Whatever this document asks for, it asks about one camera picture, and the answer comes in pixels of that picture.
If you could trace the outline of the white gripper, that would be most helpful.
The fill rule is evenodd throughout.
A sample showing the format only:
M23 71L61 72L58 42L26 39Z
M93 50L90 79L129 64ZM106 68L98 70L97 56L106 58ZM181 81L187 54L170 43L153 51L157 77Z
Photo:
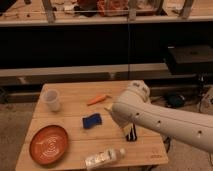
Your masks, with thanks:
M128 124L132 124L129 123L127 121L125 121L124 119L122 119L120 116L118 116L112 109L113 104L109 103L107 106L104 107L104 109L111 115L113 121L120 127L120 129L122 130L124 136L124 128L128 125Z

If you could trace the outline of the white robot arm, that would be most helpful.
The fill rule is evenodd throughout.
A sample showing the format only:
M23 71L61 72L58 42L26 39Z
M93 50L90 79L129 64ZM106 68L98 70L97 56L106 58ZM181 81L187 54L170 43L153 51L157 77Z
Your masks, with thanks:
M213 116L153 105L149 97L144 81L131 81L112 103L112 119L120 128L133 123L213 154Z

